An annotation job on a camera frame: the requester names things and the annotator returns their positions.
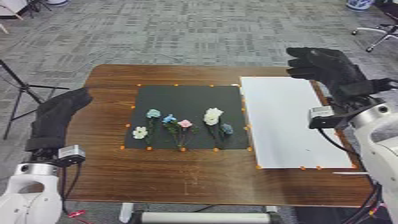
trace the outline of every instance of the wooden table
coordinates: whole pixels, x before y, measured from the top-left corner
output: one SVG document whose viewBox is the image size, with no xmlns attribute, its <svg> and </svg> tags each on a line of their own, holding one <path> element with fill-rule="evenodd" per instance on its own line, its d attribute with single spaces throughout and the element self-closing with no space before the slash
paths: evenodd
<svg viewBox="0 0 398 224">
<path fill-rule="evenodd" d="M 80 144 L 87 152 L 71 200 L 361 205 L 370 193 L 364 177 L 334 175 L 332 170 L 258 170 L 247 150 L 121 150 L 137 85 L 231 85 L 240 83 L 240 76 L 286 76 L 284 69 L 153 65 L 94 68 L 85 83 L 94 101 L 75 115 L 67 133 L 67 143 Z"/>
</svg>

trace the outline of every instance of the chair leg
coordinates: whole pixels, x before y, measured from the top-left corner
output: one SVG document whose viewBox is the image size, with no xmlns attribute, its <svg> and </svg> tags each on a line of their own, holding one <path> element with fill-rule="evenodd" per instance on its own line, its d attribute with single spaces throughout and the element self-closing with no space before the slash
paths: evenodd
<svg viewBox="0 0 398 224">
<path fill-rule="evenodd" d="M 9 34 L 9 31 L 7 31 L 2 23 L 0 23 L 0 29 L 3 30 L 3 33 Z"/>
<path fill-rule="evenodd" d="M 389 37 L 393 37 L 393 35 L 384 35 L 382 37 L 380 37 L 380 39 L 377 40 L 377 42 L 370 45 L 370 47 L 366 48 L 366 51 L 368 52 L 371 52 L 373 51 L 373 48 L 375 48 L 375 46 L 384 42 L 384 40 L 387 40 L 389 39 Z"/>
<path fill-rule="evenodd" d="M 359 27 L 359 28 L 352 31 L 352 34 L 354 34 L 354 35 L 357 34 L 357 31 L 359 31 L 359 30 L 373 31 L 373 32 L 378 32 L 378 33 L 382 33 L 382 34 L 387 34 L 387 31 L 382 30 L 382 29 L 368 28 L 368 27 Z"/>
</svg>

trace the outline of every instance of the tripod leg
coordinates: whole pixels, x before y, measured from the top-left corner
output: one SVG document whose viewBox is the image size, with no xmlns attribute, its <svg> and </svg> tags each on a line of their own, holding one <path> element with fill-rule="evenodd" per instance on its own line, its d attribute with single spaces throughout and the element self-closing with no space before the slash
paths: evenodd
<svg viewBox="0 0 398 224">
<path fill-rule="evenodd" d="M 57 86 L 43 86 L 43 85 L 28 85 L 30 87 L 35 87 L 35 88 L 44 88 L 44 89 L 69 89 L 66 87 L 57 87 Z"/>
<path fill-rule="evenodd" d="M 44 6 L 44 8 L 48 9 L 48 11 L 53 11 L 46 5 L 46 3 L 39 0 L 39 4 Z"/>
<path fill-rule="evenodd" d="M 23 93 L 23 91 L 19 91 L 18 97 L 16 97 L 16 104 L 14 104 L 14 108 L 12 108 L 12 112 L 11 112 L 11 116 L 9 116 L 9 124 L 7 124 L 7 128 L 5 128 L 5 132 L 3 132 L 3 140 L 9 137 L 9 129 L 11 129 L 12 121 L 14 121 L 14 116 L 16 116 L 16 109 L 18 109 L 19 100 L 21 100 L 21 93 Z"/>
</svg>

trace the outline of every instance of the gray carpet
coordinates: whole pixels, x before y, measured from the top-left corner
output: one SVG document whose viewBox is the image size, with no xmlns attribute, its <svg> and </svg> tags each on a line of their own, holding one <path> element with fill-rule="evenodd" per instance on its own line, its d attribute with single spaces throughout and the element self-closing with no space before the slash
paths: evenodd
<svg viewBox="0 0 398 224">
<path fill-rule="evenodd" d="M 368 78 L 398 78 L 398 42 L 389 40 L 370 54 L 364 48 L 378 34 L 350 35 L 357 26 L 391 21 L 377 9 L 352 12 L 343 0 L 71 0 L 51 12 L 43 9 L 34 19 L 27 15 L 25 21 L 2 21 L 11 34 L 0 33 L 0 55 L 30 83 L 78 88 L 92 67 L 105 63 L 284 66 L 291 46 L 343 50 Z M 16 93 L 0 80 L 0 130 Z M 382 96 L 398 104 L 394 92 Z M 21 111 L 34 107 L 23 99 Z M 0 142 L 0 192 L 25 154 L 32 119 L 14 123 Z M 391 133 L 387 129 L 378 137 Z M 117 223 L 96 217 L 117 217 L 119 205 L 80 205 L 71 206 L 96 211 L 91 221 Z"/>
</svg>

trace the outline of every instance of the table leg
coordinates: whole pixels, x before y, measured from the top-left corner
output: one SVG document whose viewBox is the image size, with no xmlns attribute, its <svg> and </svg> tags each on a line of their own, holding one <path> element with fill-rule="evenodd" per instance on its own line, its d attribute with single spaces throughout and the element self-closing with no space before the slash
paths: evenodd
<svg viewBox="0 0 398 224">
<path fill-rule="evenodd" d="M 133 203 L 123 203 L 121 205 L 121 215 L 119 220 L 123 223 L 128 223 L 133 213 Z"/>
</svg>

